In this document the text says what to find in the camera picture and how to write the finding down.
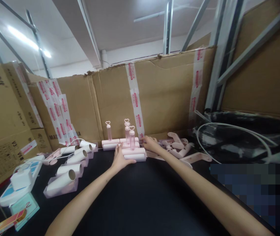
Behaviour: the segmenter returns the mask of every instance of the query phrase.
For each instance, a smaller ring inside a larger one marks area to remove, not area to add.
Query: label
[[[21,148],[21,152],[23,153],[23,155],[26,155],[27,153],[29,153],[29,151],[31,151],[36,146],[37,146],[37,142],[34,139],[28,145],[26,145],[25,147]]]
[[[141,138],[144,136],[144,124],[142,118],[136,69],[133,62],[126,65],[126,71],[128,76],[130,95],[132,100],[134,118],[136,120],[138,136],[139,138]]]
[[[196,110],[196,106],[198,103],[201,87],[202,87],[202,79],[203,79],[203,62],[205,56],[205,49],[198,49],[195,52],[194,64],[193,64],[193,83],[192,83],[192,91],[190,97],[190,107],[189,107],[189,126],[191,127],[193,124],[193,120],[196,117],[194,111]]]

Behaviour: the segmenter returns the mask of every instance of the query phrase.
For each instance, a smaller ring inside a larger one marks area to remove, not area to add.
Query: ceiling beam
[[[95,69],[102,67],[84,0],[52,0]]]

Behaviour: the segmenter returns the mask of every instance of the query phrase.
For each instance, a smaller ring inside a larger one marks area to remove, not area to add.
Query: white cable
[[[197,132],[196,132],[196,138],[197,138],[197,140],[198,140],[198,143],[199,143],[200,147],[203,149],[203,151],[205,151],[206,154],[208,154],[214,161],[216,161],[216,162],[219,163],[219,164],[221,164],[221,163],[220,163],[219,161],[217,161],[215,158],[213,158],[213,157],[204,149],[204,147],[203,147],[203,146],[201,145],[201,143],[200,143],[200,140],[199,140],[199,131],[200,131],[200,129],[201,129],[203,126],[206,126],[206,125],[228,126],[228,127],[240,129],[240,130],[243,130],[243,131],[245,131],[245,132],[247,132],[247,133],[252,134],[253,136],[255,136],[255,137],[264,145],[265,149],[266,149],[267,152],[268,152],[268,160],[267,160],[266,164],[269,163],[270,157],[272,156],[272,152],[271,152],[270,147],[267,145],[267,143],[266,143],[262,138],[264,138],[264,139],[267,140],[268,142],[272,143],[273,145],[277,146],[277,144],[276,144],[275,142],[273,142],[272,140],[270,140],[269,138],[267,138],[267,137],[265,137],[265,136],[263,136],[263,135],[261,135],[261,134],[259,134],[259,133],[256,133],[256,132],[254,132],[254,131],[251,131],[251,130],[249,130],[249,129],[246,129],[246,128],[242,128],[242,127],[235,126],[235,125],[230,125],[230,124],[225,124],[225,123],[216,123],[216,122],[203,124],[203,125],[201,125],[201,126],[198,128],[198,130],[197,130]]]
[[[70,143],[66,146],[66,148],[69,147],[75,140],[78,140],[78,139],[85,141],[84,139],[76,138],[76,139],[72,140],[72,142],[70,142]],[[24,161],[25,163],[23,163],[22,165],[19,165],[18,167],[16,167],[16,168],[14,169],[13,174],[15,173],[16,170],[21,169],[22,166],[24,166],[25,164],[27,164],[27,163],[29,163],[29,162],[51,162],[52,160],[56,160],[56,159],[61,159],[61,158],[69,157],[69,156],[71,156],[71,155],[73,154],[73,153],[71,153],[71,154],[68,155],[68,156],[61,157],[62,154],[65,152],[65,150],[66,150],[66,149],[64,149],[64,151],[63,151],[62,153],[60,153],[60,155],[59,155],[58,157],[54,158],[54,159],[49,159],[49,160],[46,160],[46,159],[45,159],[45,160],[25,160],[25,161]]]

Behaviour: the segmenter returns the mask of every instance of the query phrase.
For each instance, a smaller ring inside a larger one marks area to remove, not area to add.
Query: fluorescent light
[[[40,48],[37,46],[36,43],[34,43],[32,40],[30,40],[28,37],[26,37],[24,34],[22,34],[20,31],[17,29],[8,26],[9,31],[18,39],[20,39],[22,42],[28,44],[32,48],[34,48],[36,51],[38,51]],[[46,57],[51,58],[51,54],[48,51],[44,51],[44,54]]]
[[[51,54],[48,51],[44,51],[44,54],[45,54],[46,57],[51,58]]]

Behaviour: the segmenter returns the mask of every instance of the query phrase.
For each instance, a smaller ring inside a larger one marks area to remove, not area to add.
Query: packing tape
[[[194,66],[193,66],[193,84],[192,84],[190,107],[189,107],[189,127],[192,126],[193,120],[196,117],[194,111],[198,104],[198,99],[202,87],[204,56],[205,56],[205,49],[198,49],[195,52]]]
[[[40,81],[37,86],[48,109],[58,141],[67,146],[78,137],[71,123],[66,95],[61,93],[57,79]],[[72,144],[79,145],[80,142],[76,140]]]
[[[24,77],[24,75],[23,75],[23,73],[21,71],[21,68],[20,68],[19,64],[17,63],[17,61],[13,62],[13,66],[14,66],[14,69],[15,69],[15,71],[16,71],[18,77],[19,77],[19,80],[20,80],[20,82],[22,84],[23,90],[24,90],[24,92],[25,92],[25,94],[26,94],[26,96],[28,98],[28,101],[31,104],[31,107],[32,107],[33,113],[35,115],[35,118],[37,120],[37,123],[40,126],[40,128],[44,128],[44,125],[43,125],[42,120],[41,120],[41,118],[39,116],[38,110],[37,110],[37,108],[35,106],[34,99],[33,99],[32,95],[31,95],[31,93],[30,93],[30,91],[28,89],[28,84],[26,82],[26,79],[25,79],[25,77]]]
[[[136,76],[136,69],[134,67],[134,63],[129,63],[126,65],[128,82],[130,87],[130,95],[133,106],[134,118],[136,120],[136,126],[138,131],[139,138],[144,136],[144,124],[142,118],[140,97],[139,97],[139,88],[138,81]]]
[[[36,146],[37,146],[37,142],[34,139],[32,142],[27,144],[25,147],[21,148],[21,152],[23,153],[23,155],[26,155],[29,151],[31,151]]]

